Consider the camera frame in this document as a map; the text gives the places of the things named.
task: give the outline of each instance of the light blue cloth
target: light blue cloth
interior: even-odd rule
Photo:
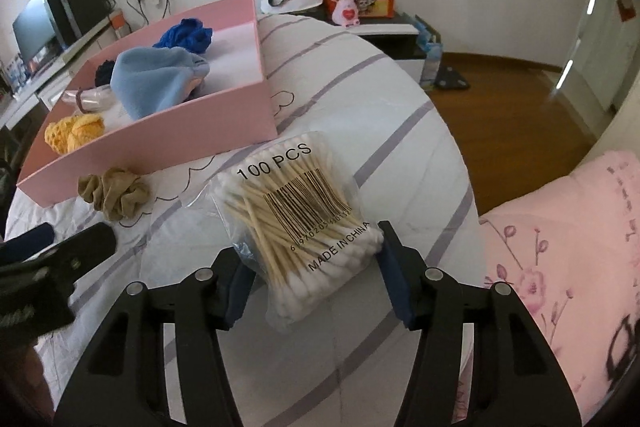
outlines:
[[[111,89],[139,120],[183,102],[188,84],[208,73],[207,61],[183,48],[132,48],[118,55]]]

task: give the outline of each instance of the television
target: television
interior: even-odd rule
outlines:
[[[14,21],[14,34],[29,76],[62,53],[45,0],[29,1]]]

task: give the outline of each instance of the yellow scrunchie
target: yellow scrunchie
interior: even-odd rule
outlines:
[[[44,141],[58,154],[66,154],[103,134],[104,121],[101,116],[81,114],[47,125]]]

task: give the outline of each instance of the pink box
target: pink box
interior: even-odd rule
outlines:
[[[89,58],[67,89],[94,87],[95,71],[105,60],[115,60],[129,48],[155,44],[167,29],[189,17],[214,30],[207,54],[212,60],[210,75],[220,80],[221,90],[105,133],[63,156],[44,141],[50,122],[74,112],[59,100],[40,128],[18,179],[18,187],[33,201],[49,206],[72,198],[80,176],[103,174],[111,167],[149,174],[277,136],[254,0],[217,1],[142,28]]]

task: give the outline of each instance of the bed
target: bed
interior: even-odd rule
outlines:
[[[460,282],[482,285],[481,232],[466,168],[422,89],[390,58],[341,28],[279,15],[261,19],[259,33],[279,139],[322,131],[360,186],[369,220],[389,220],[428,264]],[[70,298],[75,323],[38,343],[54,403],[128,283],[178,282],[210,266],[229,246],[219,218],[185,203],[217,172],[259,147],[145,177],[154,197],[138,219],[114,226],[116,255],[79,280]],[[62,239],[101,220],[102,214],[79,198],[42,209],[18,191],[7,235],[47,221]],[[395,318],[375,263],[287,335],[265,322],[265,286],[254,289],[242,319],[219,335],[245,426],[393,424],[419,333],[407,332]],[[172,417],[184,421],[169,327],[164,342]],[[463,343],[461,367],[472,346],[468,329]]]

